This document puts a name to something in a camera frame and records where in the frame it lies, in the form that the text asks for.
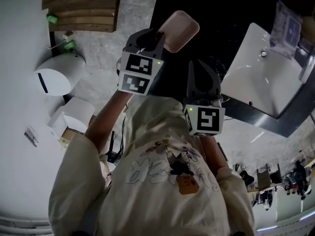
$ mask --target gray floor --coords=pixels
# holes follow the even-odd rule
[[[121,0],[115,33],[75,32],[77,49],[85,58],[87,69],[71,94],[91,102],[95,106],[95,114],[117,88],[116,62],[121,57],[126,40],[131,34],[149,27],[155,1]],[[56,33],[57,42],[63,33]],[[122,120],[123,116],[116,123],[115,131],[121,132]],[[256,168],[266,163],[273,166],[279,162],[282,173],[285,173],[293,167],[292,162],[301,157],[302,153],[313,154],[315,125],[308,117],[289,138],[284,138],[233,119],[224,122],[223,132],[216,138],[230,165],[244,164],[248,172],[254,175]]]

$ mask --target white cylindrical bin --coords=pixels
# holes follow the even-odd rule
[[[45,61],[34,72],[34,80],[42,93],[65,95],[81,79],[86,63],[75,53],[61,54]]]

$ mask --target sleeve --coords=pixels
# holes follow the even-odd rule
[[[230,168],[221,168],[216,176],[226,204],[231,232],[254,236],[254,215],[244,181]]]
[[[98,152],[85,136],[71,139],[49,198],[49,222],[54,235],[77,230],[87,207],[105,187]]]

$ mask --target sink basin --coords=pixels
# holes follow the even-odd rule
[[[302,67],[295,59],[271,51],[269,38],[263,28],[250,24],[221,92],[278,117],[302,85]]]

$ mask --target black countertop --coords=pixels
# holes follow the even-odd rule
[[[150,28],[159,28],[176,10],[183,10],[200,25],[197,35],[178,53],[163,50],[164,65],[150,93],[186,97],[188,63],[200,59],[214,69],[222,81],[232,64],[251,23],[271,32],[277,0],[157,0]],[[315,108],[315,71],[287,106],[274,118],[231,98],[223,103],[226,115],[288,137]],[[202,71],[197,72],[201,88],[212,86]]]

